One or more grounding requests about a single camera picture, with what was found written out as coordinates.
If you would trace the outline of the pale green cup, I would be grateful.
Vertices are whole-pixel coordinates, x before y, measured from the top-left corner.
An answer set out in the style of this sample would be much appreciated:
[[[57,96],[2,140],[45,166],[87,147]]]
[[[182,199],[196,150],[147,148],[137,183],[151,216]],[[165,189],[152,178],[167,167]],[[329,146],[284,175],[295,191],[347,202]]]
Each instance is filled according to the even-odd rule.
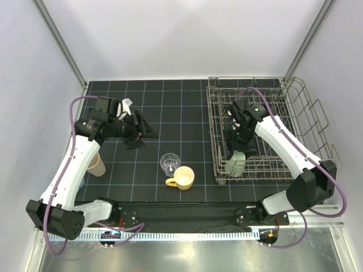
[[[234,151],[232,157],[225,164],[225,171],[230,177],[241,177],[246,165],[246,155],[240,151]]]

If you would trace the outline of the beige paper cup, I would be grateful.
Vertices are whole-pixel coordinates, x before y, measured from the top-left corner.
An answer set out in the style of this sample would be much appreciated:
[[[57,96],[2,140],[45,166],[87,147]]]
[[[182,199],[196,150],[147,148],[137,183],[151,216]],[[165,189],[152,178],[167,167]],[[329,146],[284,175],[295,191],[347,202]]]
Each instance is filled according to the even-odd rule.
[[[106,168],[98,152],[90,161],[87,167],[87,172],[95,177],[100,177],[105,174]]]

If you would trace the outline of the light blue mug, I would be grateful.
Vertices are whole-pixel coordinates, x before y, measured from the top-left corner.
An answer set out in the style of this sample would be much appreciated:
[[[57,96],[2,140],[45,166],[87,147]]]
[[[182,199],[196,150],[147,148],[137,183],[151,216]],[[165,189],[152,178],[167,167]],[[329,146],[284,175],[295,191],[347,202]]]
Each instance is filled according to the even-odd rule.
[[[84,184],[85,184],[85,178],[83,177],[78,189],[82,188]]]

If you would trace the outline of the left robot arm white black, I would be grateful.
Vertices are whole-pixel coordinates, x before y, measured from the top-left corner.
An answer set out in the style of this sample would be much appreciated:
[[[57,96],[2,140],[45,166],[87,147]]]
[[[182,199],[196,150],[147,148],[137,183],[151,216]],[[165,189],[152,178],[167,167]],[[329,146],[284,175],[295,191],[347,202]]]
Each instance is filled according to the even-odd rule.
[[[70,144],[52,182],[37,201],[30,200],[26,206],[34,225],[46,235],[74,240],[84,227],[97,222],[108,227],[117,225],[120,213],[116,201],[99,198],[75,205],[87,168],[108,138],[120,138],[127,149],[134,150],[145,146],[144,138],[159,137],[139,109],[130,111],[129,99],[89,98],[96,101],[95,107],[86,117],[70,119]]]

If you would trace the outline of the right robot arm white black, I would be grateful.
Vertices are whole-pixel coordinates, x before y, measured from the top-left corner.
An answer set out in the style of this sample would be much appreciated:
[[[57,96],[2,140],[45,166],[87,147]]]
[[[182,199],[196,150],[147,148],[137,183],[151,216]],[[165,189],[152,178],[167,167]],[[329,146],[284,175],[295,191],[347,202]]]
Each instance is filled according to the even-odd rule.
[[[288,210],[304,212],[333,196],[335,163],[310,152],[269,106],[249,105],[240,98],[229,106],[227,115],[232,120],[223,130],[228,153],[225,170],[229,176],[242,175],[246,160],[257,153],[255,138],[260,137],[282,159],[293,178],[287,190],[258,201],[255,217],[259,223],[269,224],[277,214]]]

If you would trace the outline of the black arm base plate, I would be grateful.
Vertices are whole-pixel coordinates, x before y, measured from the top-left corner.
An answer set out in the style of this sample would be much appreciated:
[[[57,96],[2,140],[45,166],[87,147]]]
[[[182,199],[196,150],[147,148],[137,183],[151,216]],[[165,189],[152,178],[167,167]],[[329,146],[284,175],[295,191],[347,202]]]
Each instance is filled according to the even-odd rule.
[[[227,233],[289,225],[286,212],[264,214],[256,202],[119,202],[126,227],[146,233]]]

